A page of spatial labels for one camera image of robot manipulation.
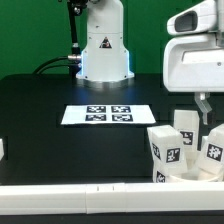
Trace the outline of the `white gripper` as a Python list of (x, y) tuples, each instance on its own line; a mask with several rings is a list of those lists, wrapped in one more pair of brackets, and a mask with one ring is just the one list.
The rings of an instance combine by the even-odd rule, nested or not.
[(209, 125), (208, 92), (224, 92), (224, 47), (217, 46), (214, 34), (171, 39), (164, 51), (163, 82), (170, 92), (196, 92), (203, 124)]

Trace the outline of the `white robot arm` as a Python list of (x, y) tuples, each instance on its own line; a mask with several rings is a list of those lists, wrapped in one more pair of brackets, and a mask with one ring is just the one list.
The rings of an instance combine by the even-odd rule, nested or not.
[[(208, 121), (212, 92), (224, 92), (224, 0), (203, 0), (171, 17), (172, 39), (163, 58), (163, 83), (170, 92), (192, 92)], [(123, 44), (120, 0), (89, 0), (87, 45), (76, 78), (93, 88), (120, 87), (134, 78)]]

